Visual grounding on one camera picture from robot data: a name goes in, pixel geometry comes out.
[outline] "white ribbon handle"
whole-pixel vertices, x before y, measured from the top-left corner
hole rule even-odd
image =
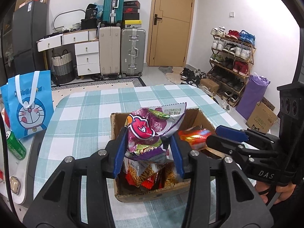
[[[39,73],[40,71],[35,71],[34,72],[34,77],[33,77],[33,82],[32,82],[32,90],[31,90],[31,97],[29,99],[29,103],[27,105],[25,105],[22,102],[22,98],[21,98],[21,91],[20,91],[20,74],[15,76],[15,86],[16,86],[16,93],[17,93],[17,98],[19,100],[19,103],[22,104],[23,108],[27,109],[29,108],[32,103],[35,100],[36,97],[36,90],[37,90],[37,84],[38,84],[38,79],[39,79]]]

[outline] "cat drawing on box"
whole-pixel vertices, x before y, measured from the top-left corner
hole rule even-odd
[[[27,105],[30,97],[26,97],[22,102]],[[41,101],[35,98],[29,108],[24,108],[19,104],[17,109],[17,118],[22,127],[25,128],[24,135],[30,135],[38,131],[46,129],[43,125],[45,117],[45,108]]]

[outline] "beige suitcase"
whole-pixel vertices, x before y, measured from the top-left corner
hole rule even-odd
[[[99,30],[100,73],[120,73],[120,27],[103,27]]]

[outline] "human hand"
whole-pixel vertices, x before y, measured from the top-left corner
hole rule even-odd
[[[280,194],[279,198],[275,201],[274,204],[278,204],[284,200],[287,200],[292,195],[295,186],[296,185],[292,184],[291,182],[285,187],[277,186],[276,191],[281,194]],[[256,191],[262,192],[264,190],[267,190],[269,187],[270,187],[269,184],[257,181],[254,188],[256,189]],[[268,192],[263,195],[260,195],[260,197],[262,198],[262,200],[264,201],[265,204],[268,202],[268,198],[266,196],[267,194],[268,194]]]

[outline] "doraemon gift bag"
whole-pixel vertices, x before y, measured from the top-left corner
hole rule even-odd
[[[8,96],[11,130],[18,139],[47,128],[54,112],[49,70],[10,78]]]

